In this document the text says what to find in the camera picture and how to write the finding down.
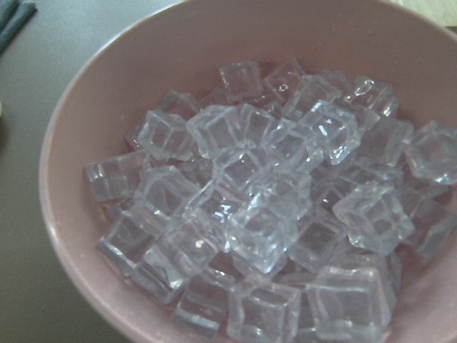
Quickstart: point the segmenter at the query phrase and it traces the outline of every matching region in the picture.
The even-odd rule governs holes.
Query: bowl
[[[401,117],[456,125],[457,36],[382,1],[185,1],[127,28],[74,77],[44,139],[39,188],[52,244],[72,282],[135,342],[205,342],[171,324],[169,308],[130,287],[95,246],[109,223],[83,166],[126,152],[124,134],[168,89],[207,91],[233,61],[296,56],[308,72],[392,83]],[[451,199],[449,206],[457,209]],[[457,240],[424,269],[406,266],[389,343],[457,340]],[[231,342],[219,337],[215,342]]]

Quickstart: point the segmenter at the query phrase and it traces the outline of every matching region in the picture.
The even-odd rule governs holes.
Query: ice cube
[[[255,198],[228,221],[233,251],[264,274],[273,269],[298,235],[296,218],[281,216]]]
[[[310,172],[323,159],[316,135],[306,126],[282,119],[266,137],[265,145],[279,159],[279,169]]]
[[[97,248],[127,276],[165,228],[155,216],[138,205],[120,213]]]
[[[312,212],[298,224],[299,238],[288,250],[289,258],[316,273],[333,257],[343,241],[346,225],[327,211]]]
[[[134,195],[149,168],[149,155],[144,151],[135,151],[87,164],[84,171],[97,201],[107,202]]]
[[[404,148],[403,140],[409,138],[414,126],[409,121],[381,117],[363,135],[358,153],[380,164],[395,166]]]
[[[376,268],[379,272],[379,277],[381,278],[383,293],[386,296],[389,307],[393,311],[397,302],[393,288],[393,279],[396,278],[396,275],[390,274],[390,270],[384,256],[374,254],[372,252],[349,252],[338,256],[332,265],[342,269]]]
[[[416,227],[405,243],[426,259],[431,259],[457,227],[457,215],[412,189],[400,193],[403,208]]]
[[[217,157],[224,148],[235,147],[242,138],[239,107],[213,105],[187,121],[187,129],[205,159]]]
[[[277,163],[271,150],[264,147],[226,149],[214,159],[213,179],[226,189],[243,192]]]
[[[130,274],[134,283],[164,304],[173,301],[218,253],[216,242],[207,237],[207,221],[198,212],[170,226]]]
[[[319,100],[333,101],[342,91],[320,75],[305,75],[298,83],[295,94],[286,102],[283,117],[298,121],[308,113]]]
[[[260,66],[255,61],[240,61],[219,69],[232,101],[259,96],[263,91]]]
[[[295,92],[305,71],[297,59],[288,59],[272,71],[265,79],[265,85],[284,103]]]
[[[174,166],[149,169],[135,192],[134,201],[155,214],[166,225],[184,211],[187,201],[199,192]]]
[[[171,316],[174,323],[188,327],[208,338],[214,338],[226,318],[229,293],[196,275]]]
[[[189,200],[187,211],[201,210],[209,222],[210,232],[219,242],[221,250],[230,251],[231,226],[229,217],[246,201],[243,193],[230,192],[214,180]]]
[[[333,213],[347,225],[352,245],[381,255],[414,233],[392,186],[358,186],[333,206]]]
[[[308,174],[278,172],[256,180],[249,193],[278,213],[299,219],[311,208],[310,186]]]
[[[355,116],[337,104],[319,100],[298,123],[316,132],[318,145],[331,164],[341,163],[361,144]]]
[[[186,130],[186,121],[177,114],[148,111],[138,143],[155,159],[189,160],[194,140]]]
[[[415,177],[439,184],[457,182],[457,130],[431,121],[407,141],[405,154]]]
[[[346,101],[352,106],[374,111],[381,116],[394,116],[399,105],[390,84],[366,76],[357,78]]]
[[[227,335],[245,343],[290,343],[296,335],[300,290],[257,276],[228,295]]]
[[[391,310],[376,268],[323,267],[306,291],[320,339],[381,341]]]

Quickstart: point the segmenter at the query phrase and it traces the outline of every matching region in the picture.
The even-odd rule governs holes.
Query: wooden surface
[[[457,26],[457,0],[389,0],[428,17],[442,26]]]

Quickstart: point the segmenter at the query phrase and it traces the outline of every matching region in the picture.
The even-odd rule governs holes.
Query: table
[[[38,13],[0,56],[0,342],[127,342],[56,259],[39,207],[39,153],[54,106],[87,59],[132,22],[180,1],[35,2]]]

